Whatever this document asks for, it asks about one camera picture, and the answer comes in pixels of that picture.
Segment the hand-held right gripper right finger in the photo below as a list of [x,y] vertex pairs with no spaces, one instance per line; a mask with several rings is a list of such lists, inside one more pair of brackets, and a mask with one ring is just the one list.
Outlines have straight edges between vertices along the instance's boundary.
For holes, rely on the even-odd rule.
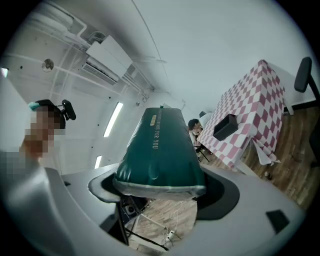
[[174,256],[273,256],[292,238],[305,211],[257,176],[202,165],[207,192],[197,199],[192,231]]

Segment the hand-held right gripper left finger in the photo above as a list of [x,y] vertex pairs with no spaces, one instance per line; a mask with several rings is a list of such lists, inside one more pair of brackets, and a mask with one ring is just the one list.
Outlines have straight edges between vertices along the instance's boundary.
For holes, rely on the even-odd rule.
[[135,256],[118,210],[102,187],[117,165],[60,175],[37,163],[6,165],[6,212],[26,240],[46,256]]

